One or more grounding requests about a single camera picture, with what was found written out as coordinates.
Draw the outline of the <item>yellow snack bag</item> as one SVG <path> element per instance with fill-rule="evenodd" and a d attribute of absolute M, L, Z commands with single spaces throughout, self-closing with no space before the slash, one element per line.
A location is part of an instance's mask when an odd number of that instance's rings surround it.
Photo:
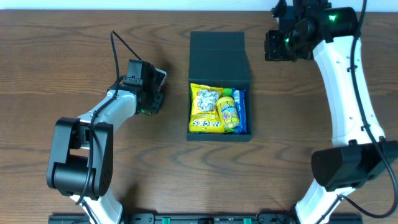
<path fill-rule="evenodd" d="M 224 89 L 208 85 L 191 83 L 192 107 L 188 130 L 190 133 L 224 133 L 217 112 L 217 101 Z"/>

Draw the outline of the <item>black gift box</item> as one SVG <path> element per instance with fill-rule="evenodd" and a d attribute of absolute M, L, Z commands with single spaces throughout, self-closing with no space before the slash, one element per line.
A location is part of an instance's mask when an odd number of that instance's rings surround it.
<path fill-rule="evenodd" d="M 190 33 L 188 82 L 245 90 L 246 134 L 210 134 L 187 131 L 188 141 L 249 142 L 253 137 L 251 68 L 244 32 Z"/>

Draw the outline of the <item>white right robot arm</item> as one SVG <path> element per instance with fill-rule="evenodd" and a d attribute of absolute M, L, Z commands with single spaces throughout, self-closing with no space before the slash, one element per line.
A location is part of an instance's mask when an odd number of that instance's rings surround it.
<path fill-rule="evenodd" d="M 385 138 L 371 104 L 361 60 L 364 16 L 351 7 L 334 8 L 328 1 L 279 1 L 272 9 L 279 27 L 266 34 L 267 61 L 313 60 L 325 85 L 332 122 L 332 148 L 314 152 L 314 179 L 293 207 L 286 223 L 357 223 L 332 213 L 366 182 L 387 172 L 397 142 Z"/>

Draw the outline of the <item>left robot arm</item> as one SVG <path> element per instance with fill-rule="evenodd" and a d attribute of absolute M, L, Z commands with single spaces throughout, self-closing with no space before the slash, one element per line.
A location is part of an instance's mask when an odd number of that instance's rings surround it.
<path fill-rule="evenodd" d="M 122 223 L 123 206 L 110 188 L 114 135 L 139 113 L 157 114 L 167 73 L 130 60 L 105 98 L 77 118 L 60 118 L 53 133 L 46 181 L 71 198 L 83 215 L 51 215 L 49 223 Z"/>

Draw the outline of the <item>green red chocolate bar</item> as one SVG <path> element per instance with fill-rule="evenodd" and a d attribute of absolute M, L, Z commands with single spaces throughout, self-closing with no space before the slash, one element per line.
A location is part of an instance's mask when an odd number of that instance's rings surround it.
<path fill-rule="evenodd" d="M 144 114 L 144 115 L 146 115 L 146 116 L 152 116 L 152 115 L 153 115 L 153 113 L 152 113 L 151 111 L 145 110 L 145 109 L 141 109 L 141 110 L 140 110 L 140 113 L 141 113 L 141 114 Z"/>

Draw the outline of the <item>blue Oreo cookie pack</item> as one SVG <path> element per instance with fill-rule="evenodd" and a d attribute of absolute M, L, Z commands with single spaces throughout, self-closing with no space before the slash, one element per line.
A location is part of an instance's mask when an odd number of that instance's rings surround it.
<path fill-rule="evenodd" d="M 235 134 L 247 134 L 247 117 L 246 117 L 246 104 L 245 104 L 246 90 L 233 89 L 232 96 L 236 111 L 238 113 L 239 124 L 234 128 Z"/>

